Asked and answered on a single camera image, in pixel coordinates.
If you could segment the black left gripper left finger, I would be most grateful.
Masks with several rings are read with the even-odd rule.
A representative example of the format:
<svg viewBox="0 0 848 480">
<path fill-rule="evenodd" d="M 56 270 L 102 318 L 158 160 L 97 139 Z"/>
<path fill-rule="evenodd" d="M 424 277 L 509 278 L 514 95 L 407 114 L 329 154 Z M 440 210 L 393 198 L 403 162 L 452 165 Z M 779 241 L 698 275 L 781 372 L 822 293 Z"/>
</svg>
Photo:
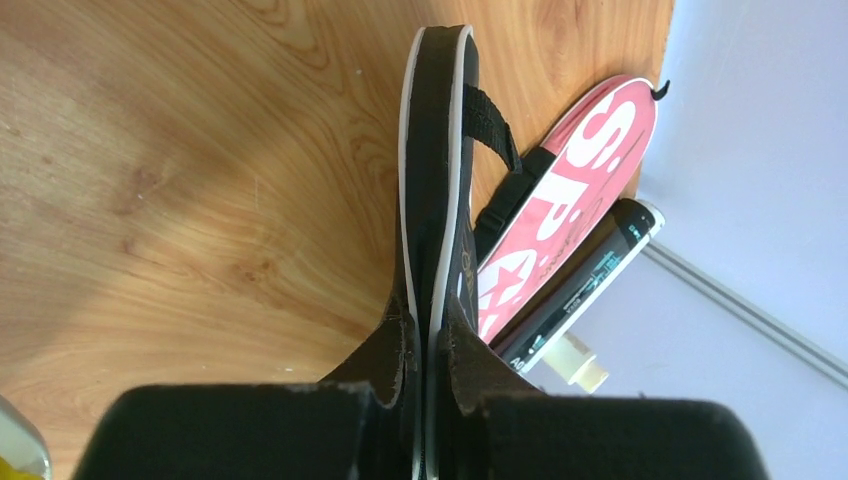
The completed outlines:
<svg viewBox="0 0 848 480">
<path fill-rule="evenodd" d="M 316 383 L 162 384 L 110 406 L 78 479 L 416 479 L 417 328 L 392 296 Z"/>
</svg>

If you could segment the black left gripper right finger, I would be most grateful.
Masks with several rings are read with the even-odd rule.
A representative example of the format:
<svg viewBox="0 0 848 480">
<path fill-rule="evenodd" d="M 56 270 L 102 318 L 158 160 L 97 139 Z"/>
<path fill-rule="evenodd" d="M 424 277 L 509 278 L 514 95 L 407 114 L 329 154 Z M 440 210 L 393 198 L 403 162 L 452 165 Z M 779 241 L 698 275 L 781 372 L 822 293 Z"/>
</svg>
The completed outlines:
<svg viewBox="0 0 848 480">
<path fill-rule="evenodd" d="M 452 300 L 438 335 L 442 479 L 766 479 L 752 436 L 709 401 L 549 395 Z"/>
</svg>

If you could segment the black shuttlecock tube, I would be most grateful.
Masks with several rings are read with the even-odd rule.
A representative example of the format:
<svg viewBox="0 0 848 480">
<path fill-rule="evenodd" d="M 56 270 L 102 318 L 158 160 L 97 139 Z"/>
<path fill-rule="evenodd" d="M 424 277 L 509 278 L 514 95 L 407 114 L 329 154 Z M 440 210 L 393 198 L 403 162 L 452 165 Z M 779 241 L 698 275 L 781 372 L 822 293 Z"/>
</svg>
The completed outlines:
<svg viewBox="0 0 848 480">
<path fill-rule="evenodd" d="M 663 214 L 648 202 L 616 201 L 489 347 L 514 371 L 528 372 L 664 224 Z"/>
</svg>

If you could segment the black racket cover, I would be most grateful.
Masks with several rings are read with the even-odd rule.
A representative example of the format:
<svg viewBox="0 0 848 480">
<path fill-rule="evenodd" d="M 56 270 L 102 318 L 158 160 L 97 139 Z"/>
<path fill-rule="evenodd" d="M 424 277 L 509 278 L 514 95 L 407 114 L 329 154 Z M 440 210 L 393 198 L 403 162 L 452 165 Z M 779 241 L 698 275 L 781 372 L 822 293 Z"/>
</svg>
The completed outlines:
<svg viewBox="0 0 848 480">
<path fill-rule="evenodd" d="M 396 286 L 411 320 L 411 479 L 444 477 L 437 445 L 438 347 L 444 329 L 479 338 L 478 256 L 471 202 L 474 144 L 467 128 L 490 106 L 468 24 L 422 27 L 407 58 L 398 130 Z"/>
</svg>

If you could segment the pink racket cover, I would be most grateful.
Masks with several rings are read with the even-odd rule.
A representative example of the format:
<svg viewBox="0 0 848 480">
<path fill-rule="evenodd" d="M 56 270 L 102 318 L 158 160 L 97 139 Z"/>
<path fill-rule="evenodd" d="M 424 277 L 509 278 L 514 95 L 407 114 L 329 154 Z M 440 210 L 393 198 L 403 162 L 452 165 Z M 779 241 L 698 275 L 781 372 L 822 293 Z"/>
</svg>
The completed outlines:
<svg viewBox="0 0 848 480">
<path fill-rule="evenodd" d="M 564 265 L 624 193 L 652 140 L 665 87 L 609 77 L 523 155 L 481 210 L 477 334 L 490 343 Z"/>
</svg>

